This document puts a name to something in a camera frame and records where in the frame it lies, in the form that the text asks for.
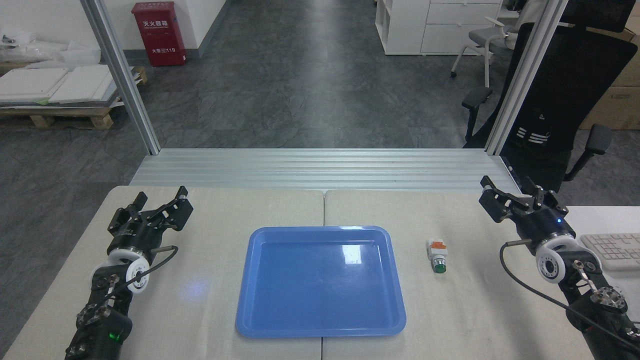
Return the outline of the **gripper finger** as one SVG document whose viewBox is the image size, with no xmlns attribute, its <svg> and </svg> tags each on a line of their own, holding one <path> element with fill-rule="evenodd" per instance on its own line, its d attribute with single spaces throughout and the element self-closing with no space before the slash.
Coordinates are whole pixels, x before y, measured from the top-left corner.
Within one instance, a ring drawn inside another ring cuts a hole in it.
<svg viewBox="0 0 640 360">
<path fill-rule="evenodd" d="M 127 223 L 139 223 L 141 221 L 141 211 L 147 200 L 148 196 L 143 191 L 140 191 L 130 205 L 118 208 L 109 223 L 109 233 L 114 236 Z"/>
<path fill-rule="evenodd" d="M 478 203 L 489 214 L 495 223 L 501 223 L 514 215 L 514 211 L 526 212 L 526 201 L 510 193 L 497 189 L 488 175 L 480 180 L 483 187 Z"/>
<path fill-rule="evenodd" d="M 528 208 L 532 211 L 548 208 L 558 212 L 558 216 L 562 218 L 565 218 L 569 213 L 568 208 L 560 202 L 558 194 L 553 189 L 544 189 L 544 187 L 536 185 L 529 177 L 521 179 L 520 190 L 523 194 L 531 196 Z"/>
<path fill-rule="evenodd" d="M 194 210 L 187 195 L 186 187 L 180 186 L 172 201 L 155 210 L 144 212 L 142 218 L 147 226 L 160 230 L 182 231 Z"/>
</svg>

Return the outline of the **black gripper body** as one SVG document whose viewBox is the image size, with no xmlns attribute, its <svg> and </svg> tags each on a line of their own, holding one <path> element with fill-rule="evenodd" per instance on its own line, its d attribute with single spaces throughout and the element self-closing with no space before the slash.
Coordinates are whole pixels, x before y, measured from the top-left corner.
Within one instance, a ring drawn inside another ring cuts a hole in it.
<svg viewBox="0 0 640 360">
<path fill-rule="evenodd" d="M 522 240 L 530 240 L 528 249 L 537 249 L 543 242 L 560 235 L 576 237 L 576 231 L 565 221 L 567 211 L 535 210 L 516 216 L 516 231 Z"/>
<path fill-rule="evenodd" d="M 161 244 L 160 230 L 141 222 L 128 222 L 118 228 L 112 226 L 108 231 L 113 236 L 107 248 L 108 255 L 115 249 L 135 248 L 144 256 L 151 256 L 151 249 Z"/>
</svg>

